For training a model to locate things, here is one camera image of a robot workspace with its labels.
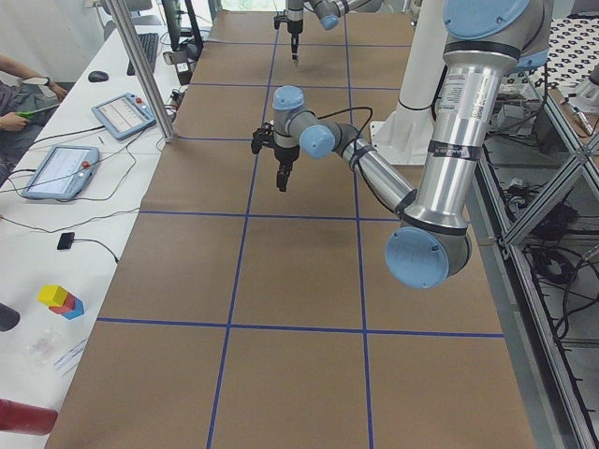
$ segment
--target colored blocks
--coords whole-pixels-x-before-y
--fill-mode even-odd
[[[44,285],[37,295],[37,300],[48,307],[62,307],[68,292],[60,285]]]
[[[83,308],[83,303],[80,299],[75,298],[75,309],[73,309],[73,311],[63,313],[63,317],[65,317],[67,320],[72,320],[73,318],[82,316],[84,312],[85,310]]]
[[[80,299],[68,293],[60,285],[44,285],[37,295],[37,300],[48,306],[50,311],[72,320],[85,312]]]
[[[75,301],[77,301],[77,299],[69,293],[66,295],[65,304],[60,307],[49,307],[48,309],[59,315],[69,313],[70,311],[75,310]]]

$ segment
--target computer mouse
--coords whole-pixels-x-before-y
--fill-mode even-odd
[[[108,81],[109,74],[101,70],[94,70],[93,72],[90,72],[90,74],[87,76],[87,79],[90,82]]]

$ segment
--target white wall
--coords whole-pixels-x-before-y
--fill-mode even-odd
[[[85,0],[1,3],[0,52],[54,80],[77,80],[103,44],[102,27]]]

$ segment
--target black phone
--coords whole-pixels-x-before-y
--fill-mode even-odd
[[[58,240],[57,250],[70,250],[73,240],[75,239],[74,232],[63,232]]]

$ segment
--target robotic arm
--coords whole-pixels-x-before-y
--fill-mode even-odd
[[[339,23],[339,18],[350,11],[376,12],[383,0],[309,0],[312,12],[316,14],[322,27],[331,30]],[[274,29],[281,23],[287,24],[287,32],[291,35],[291,59],[297,65],[300,34],[303,32],[304,0],[286,0],[285,11],[274,17]]]
[[[286,189],[297,159],[283,156],[299,155],[299,148],[315,158],[336,152],[359,168],[402,221],[387,243],[391,273],[415,288],[437,286],[470,258],[462,212],[499,85],[506,72],[545,62],[551,7],[552,0],[446,0],[446,80],[417,192],[356,128],[318,120],[292,86],[276,91],[274,125],[256,131],[253,150],[262,144],[275,149],[283,191],[279,181]]]

